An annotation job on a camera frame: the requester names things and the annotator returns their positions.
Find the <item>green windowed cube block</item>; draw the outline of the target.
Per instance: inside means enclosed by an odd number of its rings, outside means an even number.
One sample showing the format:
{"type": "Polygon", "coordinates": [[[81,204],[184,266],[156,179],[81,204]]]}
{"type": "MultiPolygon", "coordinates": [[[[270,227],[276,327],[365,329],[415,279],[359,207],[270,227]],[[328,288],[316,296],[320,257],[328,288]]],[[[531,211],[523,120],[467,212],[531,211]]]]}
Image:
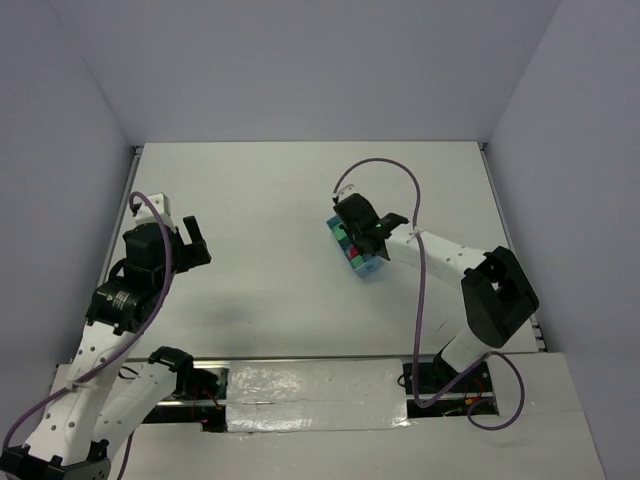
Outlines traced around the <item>green windowed cube block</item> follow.
{"type": "Polygon", "coordinates": [[[337,225],[337,226],[335,226],[335,227],[333,228],[333,233],[334,233],[335,238],[336,238],[338,241],[341,241],[341,240],[342,240],[342,239],[344,239],[344,238],[348,238],[348,236],[347,236],[347,234],[346,234],[346,231],[344,230],[344,228],[343,228],[343,226],[342,226],[342,225],[337,225]]]}

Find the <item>blue plastic box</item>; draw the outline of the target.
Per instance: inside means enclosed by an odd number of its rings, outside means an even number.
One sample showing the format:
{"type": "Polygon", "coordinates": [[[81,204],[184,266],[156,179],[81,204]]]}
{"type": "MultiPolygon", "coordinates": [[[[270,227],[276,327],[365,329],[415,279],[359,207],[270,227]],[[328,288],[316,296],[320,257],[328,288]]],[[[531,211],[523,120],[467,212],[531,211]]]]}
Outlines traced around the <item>blue plastic box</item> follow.
{"type": "Polygon", "coordinates": [[[349,239],[342,221],[337,215],[326,221],[334,240],[338,244],[351,270],[361,279],[367,278],[384,265],[381,258],[361,253],[349,239]]]}

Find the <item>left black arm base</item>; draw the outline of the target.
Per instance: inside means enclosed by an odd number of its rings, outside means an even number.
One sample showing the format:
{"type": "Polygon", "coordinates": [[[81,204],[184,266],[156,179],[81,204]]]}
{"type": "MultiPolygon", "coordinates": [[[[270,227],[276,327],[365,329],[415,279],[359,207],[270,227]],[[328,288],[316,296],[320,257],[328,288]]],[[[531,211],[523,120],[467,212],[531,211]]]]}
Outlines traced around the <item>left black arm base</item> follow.
{"type": "Polygon", "coordinates": [[[227,431],[226,393],[229,369],[198,367],[192,355],[172,347],[158,348],[148,357],[176,376],[172,390],[145,417],[144,424],[198,424],[205,432],[227,431]]]}

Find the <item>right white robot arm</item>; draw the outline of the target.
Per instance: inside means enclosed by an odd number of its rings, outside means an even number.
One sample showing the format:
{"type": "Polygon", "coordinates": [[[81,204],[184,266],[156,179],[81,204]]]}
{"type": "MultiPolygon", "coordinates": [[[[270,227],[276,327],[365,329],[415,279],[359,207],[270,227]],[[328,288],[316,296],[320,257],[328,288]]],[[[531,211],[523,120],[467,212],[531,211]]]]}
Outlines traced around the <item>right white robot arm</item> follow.
{"type": "Polygon", "coordinates": [[[465,320],[433,360],[433,376],[446,385],[483,355],[498,350],[539,308],[515,254],[504,246],[484,251],[412,227],[399,214],[379,216],[359,193],[336,194],[339,242],[356,254],[356,270],[377,258],[420,271],[419,300],[426,298],[428,275],[458,290],[465,320]]]}

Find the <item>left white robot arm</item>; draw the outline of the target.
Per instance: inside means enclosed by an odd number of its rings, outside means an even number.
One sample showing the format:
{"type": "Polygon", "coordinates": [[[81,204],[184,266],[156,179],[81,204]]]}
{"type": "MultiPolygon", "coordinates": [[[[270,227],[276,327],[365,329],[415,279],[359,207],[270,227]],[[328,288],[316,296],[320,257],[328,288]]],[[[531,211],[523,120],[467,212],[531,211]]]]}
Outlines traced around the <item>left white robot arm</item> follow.
{"type": "Polygon", "coordinates": [[[197,392],[204,374],[193,357],[163,346],[120,394],[110,395],[145,323],[163,302],[164,281],[211,261],[196,218],[183,223],[189,243],[170,224],[138,221],[124,234],[126,254],[93,293],[64,386],[45,400],[45,414],[23,444],[3,445],[7,478],[105,479],[115,454],[158,402],[197,392]]]}

